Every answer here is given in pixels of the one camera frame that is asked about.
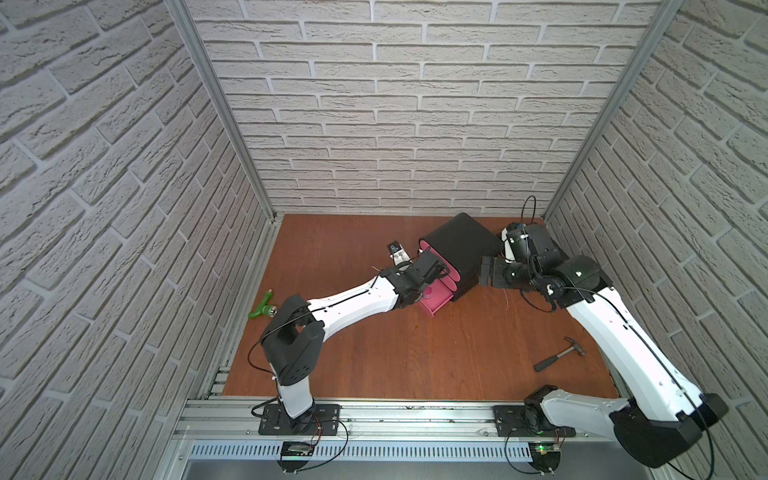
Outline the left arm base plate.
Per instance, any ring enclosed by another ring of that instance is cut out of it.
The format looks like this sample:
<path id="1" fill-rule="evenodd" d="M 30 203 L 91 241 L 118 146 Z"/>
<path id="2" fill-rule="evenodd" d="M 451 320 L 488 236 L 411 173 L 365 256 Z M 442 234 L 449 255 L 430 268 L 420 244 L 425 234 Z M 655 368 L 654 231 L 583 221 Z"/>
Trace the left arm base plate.
<path id="1" fill-rule="evenodd" d="M 297 418 L 290 417 L 281 404 L 269 404 L 260 414 L 258 433 L 262 436 L 336 436 L 339 404 L 314 404 Z"/>

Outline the controller box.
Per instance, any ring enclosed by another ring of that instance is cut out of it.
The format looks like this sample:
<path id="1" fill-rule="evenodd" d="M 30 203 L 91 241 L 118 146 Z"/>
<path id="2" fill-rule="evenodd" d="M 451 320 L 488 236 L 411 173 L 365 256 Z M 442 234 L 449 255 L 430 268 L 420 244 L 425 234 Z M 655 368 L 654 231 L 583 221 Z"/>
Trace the controller box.
<path id="1" fill-rule="evenodd" d="M 315 446 L 309 442 L 284 441 L 281 446 L 281 457 L 311 457 Z"/>
<path id="2" fill-rule="evenodd" d="M 538 471 L 556 470 L 561 461 L 560 447 L 549 443 L 528 444 L 531 461 L 529 465 Z"/>

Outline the black drawer cabinet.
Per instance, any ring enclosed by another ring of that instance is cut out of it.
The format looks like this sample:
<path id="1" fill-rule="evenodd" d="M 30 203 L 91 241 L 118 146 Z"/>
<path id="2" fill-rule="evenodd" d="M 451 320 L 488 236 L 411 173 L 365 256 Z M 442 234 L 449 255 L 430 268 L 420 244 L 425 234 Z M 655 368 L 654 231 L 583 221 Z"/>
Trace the black drawer cabinet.
<path id="1" fill-rule="evenodd" d="M 495 257 L 502 249 L 500 237 L 466 213 L 457 214 L 420 239 L 425 239 L 459 272 L 461 280 L 458 283 L 448 275 L 441 278 L 451 283 L 452 302 L 478 284 L 482 258 Z"/>

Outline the left controller box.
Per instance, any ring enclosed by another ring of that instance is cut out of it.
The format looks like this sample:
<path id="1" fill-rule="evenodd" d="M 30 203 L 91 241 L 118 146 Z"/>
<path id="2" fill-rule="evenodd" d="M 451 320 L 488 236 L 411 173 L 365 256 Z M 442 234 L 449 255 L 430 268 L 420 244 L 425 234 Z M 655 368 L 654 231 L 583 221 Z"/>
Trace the left controller box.
<path id="1" fill-rule="evenodd" d="M 309 442 L 284 441 L 281 446 L 281 457 L 311 457 L 315 446 Z"/>

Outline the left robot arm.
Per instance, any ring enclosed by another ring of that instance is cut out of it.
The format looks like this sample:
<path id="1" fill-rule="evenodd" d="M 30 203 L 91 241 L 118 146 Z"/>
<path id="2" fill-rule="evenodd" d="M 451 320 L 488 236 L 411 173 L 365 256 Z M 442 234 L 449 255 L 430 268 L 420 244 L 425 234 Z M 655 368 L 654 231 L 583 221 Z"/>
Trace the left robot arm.
<path id="1" fill-rule="evenodd" d="M 313 413 L 309 376 L 326 340 L 368 317 L 417 303 L 427 287 L 448 274 L 439 256 L 424 252 L 341 293 L 311 300 L 287 298 L 259 338 L 285 414 L 298 420 Z"/>

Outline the aluminium front rail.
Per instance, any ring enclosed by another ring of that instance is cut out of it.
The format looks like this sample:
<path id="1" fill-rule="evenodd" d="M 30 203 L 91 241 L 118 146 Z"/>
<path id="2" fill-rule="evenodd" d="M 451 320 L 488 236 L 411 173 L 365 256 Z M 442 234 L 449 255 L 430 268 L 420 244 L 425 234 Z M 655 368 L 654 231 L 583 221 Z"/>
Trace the aluminium front rail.
<path id="1" fill-rule="evenodd" d="M 189 400 L 172 430 L 174 440 L 262 440 L 310 439 L 316 436 L 262 436 L 258 433 L 260 414 L 266 406 L 262 398 L 216 397 Z M 576 436 L 542 438 L 497 435 L 492 407 L 521 402 L 502 401 L 415 401 L 381 399 L 320 399 L 318 404 L 339 404 L 336 436 L 323 440 L 372 441 L 495 441 L 509 438 L 530 443 L 567 440 L 609 442 L 612 427 L 600 426 L 610 411 L 624 407 L 624 399 L 599 399 L 577 412 L 577 416 L 554 420 L 555 426 L 572 427 Z"/>

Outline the green flashlight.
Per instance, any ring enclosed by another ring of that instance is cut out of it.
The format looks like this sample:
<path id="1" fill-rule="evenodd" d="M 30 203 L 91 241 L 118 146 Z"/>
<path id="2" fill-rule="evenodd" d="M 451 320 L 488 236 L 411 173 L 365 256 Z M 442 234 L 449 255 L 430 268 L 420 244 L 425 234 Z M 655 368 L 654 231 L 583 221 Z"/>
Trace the green flashlight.
<path id="1" fill-rule="evenodd" d="M 259 317 L 273 318 L 277 312 L 277 306 L 272 305 L 270 301 L 274 296 L 272 289 L 267 290 L 264 293 L 262 299 L 254 307 L 254 309 L 248 314 L 248 319 L 257 319 Z"/>

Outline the black handled hammer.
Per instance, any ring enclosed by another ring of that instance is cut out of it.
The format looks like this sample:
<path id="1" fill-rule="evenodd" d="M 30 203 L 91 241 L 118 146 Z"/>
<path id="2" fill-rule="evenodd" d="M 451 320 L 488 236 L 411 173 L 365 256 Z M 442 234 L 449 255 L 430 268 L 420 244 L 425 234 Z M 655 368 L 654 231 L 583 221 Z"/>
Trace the black handled hammer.
<path id="1" fill-rule="evenodd" d="M 566 355 L 568 355 L 570 353 L 573 353 L 573 352 L 575 352 L 577 355 L 579 355 L 581 357 L 586 356 L 586 351 L 584 350 L 584 348 L 581 346 L 581 344 L 577 340 L 575 340 L 573 338 L 570 338 L 570 337 L 565 337 L 564 340 L 569 343 L 569 346 L 566 349 L 564 349 L 563 351 L 561 351 L 561 352 L 559 352 L 559 353 L 557 353 L 555 355 L 552 355 L 550 357 L 547 357 L 546 359 L 544 359 L 544 360 L 538 362 L 537 364 L 535 364 L 533 366 L 533 369 L 534 369 L 535 372 L 542 372 L 542 371 L 544 371 L 545 369 L 551 367 L 553 364 L 558 362 L 562 357 L 564 357 L 564 356 L 566 356 Z"/>

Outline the pink top drawer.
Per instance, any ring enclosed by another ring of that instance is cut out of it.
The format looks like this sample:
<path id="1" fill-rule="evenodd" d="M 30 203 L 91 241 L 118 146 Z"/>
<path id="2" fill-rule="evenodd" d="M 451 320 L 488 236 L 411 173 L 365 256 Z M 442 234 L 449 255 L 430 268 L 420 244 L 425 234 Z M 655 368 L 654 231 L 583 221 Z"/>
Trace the pink top drawer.
<path id="1" fill-rule="evenodd" d="M 446 260 L 433 246 L 431 246 L 425 239 L 419 240 L 419 249 L 421 252 L 430 252 L 435 255 L 447 268 L 448 277 L 454 282 L 458 283 L 461 280 L 459 272 Z"/>

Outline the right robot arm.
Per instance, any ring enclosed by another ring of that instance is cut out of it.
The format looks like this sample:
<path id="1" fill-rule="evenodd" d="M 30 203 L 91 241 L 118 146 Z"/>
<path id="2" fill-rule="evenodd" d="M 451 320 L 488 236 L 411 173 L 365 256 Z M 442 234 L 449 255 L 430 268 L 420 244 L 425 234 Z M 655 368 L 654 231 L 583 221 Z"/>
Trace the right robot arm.
<path id="1" fill-rule="evenodd" d="M 537 291 L 566 310 L 595 340 L 625 381 L 628 398 L 607 399 L 545 385 L 524 401 L 532 430 L 571 427 L 618 442 L 639 463 L 661 467 L 687 452 L 729 411 L 703 393 L 634 319 L 610 278 L 590 257 L 556 249 L 508 262 L 481 261 L 483 286 Z"/>

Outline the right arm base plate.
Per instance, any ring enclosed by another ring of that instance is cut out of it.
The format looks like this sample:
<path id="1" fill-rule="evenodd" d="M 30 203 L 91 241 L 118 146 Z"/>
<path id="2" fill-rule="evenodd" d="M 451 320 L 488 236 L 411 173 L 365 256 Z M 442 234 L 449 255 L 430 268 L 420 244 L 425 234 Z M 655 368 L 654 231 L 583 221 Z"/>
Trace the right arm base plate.
<path id="1" fill-rule="evenodd" d="M 492 412 L 499 437 L 533 436 L 562 439 L 576 436 L 574 428 L 555 426 L 537 407 L 523 404 L 495 405 Z"/>

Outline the right controller box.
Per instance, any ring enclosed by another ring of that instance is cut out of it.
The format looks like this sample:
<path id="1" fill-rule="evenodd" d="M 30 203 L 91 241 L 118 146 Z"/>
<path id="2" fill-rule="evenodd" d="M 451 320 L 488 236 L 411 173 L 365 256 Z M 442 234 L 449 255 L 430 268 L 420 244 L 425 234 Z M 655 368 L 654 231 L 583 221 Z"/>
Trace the right controller box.
<path id="1" fill-rule="evenodd" d="M 529 465 L 538 471 L 556 470 L 561 461 L 560 447 L 549 443 L 528 444 L 531 461 Z"/>

